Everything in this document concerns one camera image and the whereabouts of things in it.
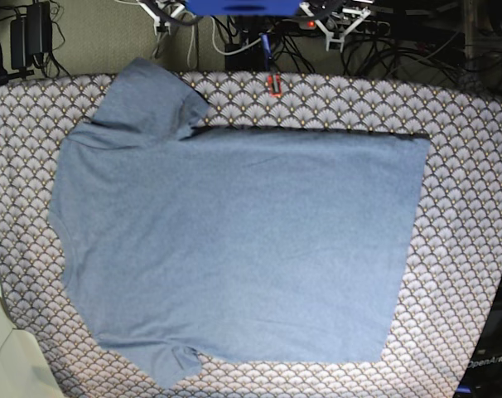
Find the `black OpenArm base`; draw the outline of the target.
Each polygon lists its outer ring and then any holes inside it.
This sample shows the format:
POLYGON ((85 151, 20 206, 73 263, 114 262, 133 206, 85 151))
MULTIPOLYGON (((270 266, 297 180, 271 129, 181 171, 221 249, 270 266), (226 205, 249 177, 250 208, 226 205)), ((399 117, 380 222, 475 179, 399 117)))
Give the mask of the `black OpenArm base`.
POLYGON ((502 397, 502 278, 455 397, 502 397))

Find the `fan-patterned table cloth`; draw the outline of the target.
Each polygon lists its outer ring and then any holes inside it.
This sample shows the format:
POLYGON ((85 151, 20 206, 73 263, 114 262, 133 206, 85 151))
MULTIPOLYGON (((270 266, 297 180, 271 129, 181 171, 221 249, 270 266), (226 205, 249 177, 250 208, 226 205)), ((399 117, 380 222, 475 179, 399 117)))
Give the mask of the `fan-patterned table cloth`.
POLYGON ((450 397, 502 277, 502 98, 393 81, 285 74, 282 95, 249 72, 181 77, 210 104, 209 126, 426 133, 432 146, 403 282, 375 363, 204 358, 198 376, 159 388, 101 349, 66 297, 46 216, 60 141, 93 115, 109 75, 0 87, 0 285, 71 397, 450 397))

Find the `blue T-shirt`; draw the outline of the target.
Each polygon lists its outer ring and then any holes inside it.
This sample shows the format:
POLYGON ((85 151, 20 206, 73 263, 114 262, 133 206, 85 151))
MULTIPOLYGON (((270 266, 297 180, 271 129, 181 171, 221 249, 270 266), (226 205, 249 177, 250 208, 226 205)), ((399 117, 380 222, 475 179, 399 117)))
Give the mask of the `blue T-shirt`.
POLYGON ((98 344, 160 386, 230 362, 375 362, 430 143, 208 129, 207 103, 137 59, 62 141, 48 219, 98 344))

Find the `black power adapter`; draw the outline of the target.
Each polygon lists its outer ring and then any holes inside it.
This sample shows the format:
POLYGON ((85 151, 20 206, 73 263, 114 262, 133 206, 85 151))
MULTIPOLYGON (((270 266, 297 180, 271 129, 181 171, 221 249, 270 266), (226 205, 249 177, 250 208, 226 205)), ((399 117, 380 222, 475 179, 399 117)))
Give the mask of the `black power adapter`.
POLYGON ((46 55, 52 51, 51 3, 34 2, 24 15, 10 22, 11 67, 21 70, 34 65, 45 66, 46 55))

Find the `black box under table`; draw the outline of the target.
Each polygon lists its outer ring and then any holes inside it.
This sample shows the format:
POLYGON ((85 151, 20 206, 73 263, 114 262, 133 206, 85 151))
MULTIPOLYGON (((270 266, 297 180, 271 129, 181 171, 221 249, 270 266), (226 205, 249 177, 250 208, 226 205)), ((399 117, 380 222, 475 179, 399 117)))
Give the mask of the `black box under table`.
POLYGON ((265 71, 266 66, 262 43, 259 42, 255 46, 238 54, 224 56, 224 69, 226 71, 265 71))

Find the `black power strip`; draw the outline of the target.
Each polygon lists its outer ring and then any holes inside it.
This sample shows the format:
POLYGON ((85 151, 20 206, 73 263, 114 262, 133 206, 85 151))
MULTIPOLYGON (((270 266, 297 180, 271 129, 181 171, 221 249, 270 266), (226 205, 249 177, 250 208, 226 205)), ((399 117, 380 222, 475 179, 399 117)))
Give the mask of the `black power strip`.
MULTIPOLYGON (((355 19, 353 17, 329 17, 321 20, 325 28, 336 34, 340 34, 349 28, 355 19)), ((303 31, 313 32, 320 30, 316 22, 299 22, 298 27, 303 31)), ((367 18, 357 25, 352 33, 388 36, 391 33, 391 25, 388 22, 382 22, 367 18)))

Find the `beige plastic bin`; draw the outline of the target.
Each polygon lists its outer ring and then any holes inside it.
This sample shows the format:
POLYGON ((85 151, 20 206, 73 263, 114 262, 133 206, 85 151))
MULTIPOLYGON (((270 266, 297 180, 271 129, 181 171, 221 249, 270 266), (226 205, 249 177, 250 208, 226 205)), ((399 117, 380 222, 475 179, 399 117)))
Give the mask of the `beige plastic bin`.
POLYGON ((62 397, 35 337, 17 328, 0 297, 0 397, 62 397))

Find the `red and black clip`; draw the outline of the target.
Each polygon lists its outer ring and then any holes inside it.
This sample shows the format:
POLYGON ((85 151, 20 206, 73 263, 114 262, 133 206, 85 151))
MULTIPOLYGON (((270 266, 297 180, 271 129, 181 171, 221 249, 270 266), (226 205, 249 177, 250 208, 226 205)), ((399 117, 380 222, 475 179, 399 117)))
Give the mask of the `red and black clip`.
POLYGON ((269 94, 274 98, 282 96, 282 80, 279 74, 269 74, 267 76, 269 94))

